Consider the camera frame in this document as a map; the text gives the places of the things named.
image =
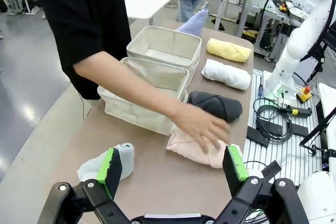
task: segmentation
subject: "white box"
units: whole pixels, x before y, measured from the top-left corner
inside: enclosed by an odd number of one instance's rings
[[[189,71],[185,68],[130,57],[120,62],[141,79],[180,101],[187,95]],[[98,94],[106,102],[105,113],[163,135],[172,134],[174,124],[166,116],[126,101],[102,86],[98,87]]]
[[[186,68],[190,75],[187,86],[199,62],[202,39],[162,27],[147,26],[127,45],[127,55]]]

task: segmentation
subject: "dark gray towel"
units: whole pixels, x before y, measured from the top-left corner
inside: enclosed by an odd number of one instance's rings
[[[239,101],[206,92],[192,91],[188,97],[188,103],[198,106],[228,123],[236,120],[243,112],[242,104]]]

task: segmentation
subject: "white towel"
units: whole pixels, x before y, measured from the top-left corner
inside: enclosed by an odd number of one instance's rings
[[[241,90],[247,90],[251,82],[251,76],[245,70],[210,59],[206,60],[202,75],[207,79],[221,81],[230,87]]]
[[[120,161],[122,164],[122,172],[120,180],[128,177],[134,170],[134,147],[132,144],[118,144],[114,148],[119,151]],[[79,181],[87,181],[88,179],[96,179],[98,171],[105,160],[107,151],[98,157],[90,159],[80,166],[77,170]]]

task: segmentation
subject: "folded cloth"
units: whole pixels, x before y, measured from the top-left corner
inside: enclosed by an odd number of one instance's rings
[[[230,87],[241,90],[247,90],[251,82],[251,76],[245,70],[210,59],[206,60],[202,75],[210,80],[221,81]]]
[[[213,168],[222,168],[226,143],[220,140],[218,142],[221,145],[221,149],[219,151],[216,150],[208,139],[206,139],[208,153],[204,153],[199,144],[193,138],[181,129],[176,128],[168,141],[167,150],[176,152],[195,162],[211,165]]]
[[[186,23],[176,29],[182,33],[201,36],[202,28],[208,17],[208,9],[203,9],[192,16]]]
[[[239,62],[246,62],[251,54],[251,49],[249,48],[218,39],[210,39],[206,47],[210,54]]]
[[[104,153],[100,154],[98,157],[90,159],[89,161],[82,164],[77,170],[79,181],[97,179],[99,172],[101,171],[102,167],[106,165],[106,162],[108,163],[108,165],[110,163],[107,158],[112,157],[108,157],[108,155],[115,156],[116,153],[118,153],[117,158],[120,159],[122,166],[120,180],[130,176],[134,169],[134,147],[132,144],[125,143],[118,144],[114,148],[110,148]]]
[[[243,112],[242,104],[239,101],[206,92],[192,91],[189,94],[188,103],[198,106],[228,123],[236,120]]]

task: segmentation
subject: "red cap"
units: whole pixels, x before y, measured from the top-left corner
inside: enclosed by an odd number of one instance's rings
[[[304,93],[308,94],[311,91],[311,87],[310,86],[306,86],[306,88],[304,89]]]

